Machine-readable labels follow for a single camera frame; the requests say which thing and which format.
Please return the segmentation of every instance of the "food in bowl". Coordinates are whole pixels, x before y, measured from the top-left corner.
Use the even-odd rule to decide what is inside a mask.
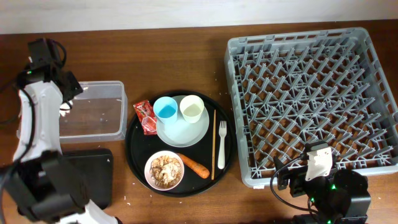
[[[169,188],[180,181],[182,168],[177,158],[160,156],[151,162],[149,173],[156,186]]]

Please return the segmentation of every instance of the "white plate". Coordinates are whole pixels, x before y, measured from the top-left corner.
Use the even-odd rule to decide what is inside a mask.
[[[203,110],[198,122],[190,124],[186,122],[180,111],[180,102],[185,96],[174,96],[178,105],[177,121],[174,124],[165,125],[161,121],[156,122],[156,131],[160,139],[174,147],[188,147],[196,144],[206,134],[209,128],[209,114]]]

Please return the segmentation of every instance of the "wooden table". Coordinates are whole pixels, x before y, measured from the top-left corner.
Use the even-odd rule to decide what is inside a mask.
[[[223,61],[230,38],[345,27],[364,27],[369,31],[394,97],[398,99],[398,21],[0,35],[0,83],[23,68],[28,57],[28,41],[49,37],[66,47],[66,69],[73,71],[79,81],[121,80],[124,83],[129,120],[134,115],[134,103],[178,89],[212,97],[233,118],[231,100],[225,94],[228,91]],[[0,98],[0,115],[4,119],[16,112],[16,98],[11,90]],[[0,165],[10,162],[16,150],[16,129],[17,122],[0,129]],[[124,223],[263,223],[302,213],[280,203],[268,187],[264,190],[246,187],[241,180],[237,156],[224,179],[212,189],[193,197],[171,198],[140,184],[127,165],[123,141],[65,144],[62,148],[68,151],[99,145],[111,149],[114,156],[113,203],[106,212]],[[368,223],[397,222],[398,201],[394,200],[398,195],[397,185],[398,174],[369,178],[372,203]],[[305,206],[307,201],[305,197],[293,199],[288,190],[280,194],[300,206]],[[17,214],[8,194],[3,200],[8,223],[27,222]]]

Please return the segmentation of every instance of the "black round tray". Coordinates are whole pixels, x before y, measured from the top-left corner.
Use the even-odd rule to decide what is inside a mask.
[[[142,130],[141,123],[137,115],[134,115],[130,122],[126,135],[126,158],[131,171],[138,178],[138,180],[146,187],[152,189],[154,192],[171,196],[171,197],[186,197],[199,194],[214,186],[228,171],[231,161],[236,151],[236,136],[233,123],[229,120],[224,110],[211,98],[196,93],[194,91],[173,91],[150,100],[153,105],[155,101],[162,96],[179,96],[179,95],[197,95],[205,103],[206,109],[209,113],[209,128],[207,133],[198,143],[189,147],[173,147],[164,143],[157,135],[145,136]],[[213,150],[213,120],[214,110],[216,110],[216,153],[215,153],[215,178],[211,180],[211,153]],[[220,146],[220,135],[218,128],[220,121],[227,122],[227,135],[225,137],[225,168],[220,170],[217,167],[218,150]],[[153,189],[146,181],[144,176],[144,167],[147,160],[156,152],[168,150],[172,152],[181,153],[195,162],[204,165],[209,171],[210,176],[207,179],[202,179],[189,167],[185,166],[185,173],[179,183],[174,189],[168,191],[160,191]]]

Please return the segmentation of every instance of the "white wall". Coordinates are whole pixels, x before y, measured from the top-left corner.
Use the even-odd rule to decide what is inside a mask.
[[[398,0],[0,0],[0,34],[398,19]]]

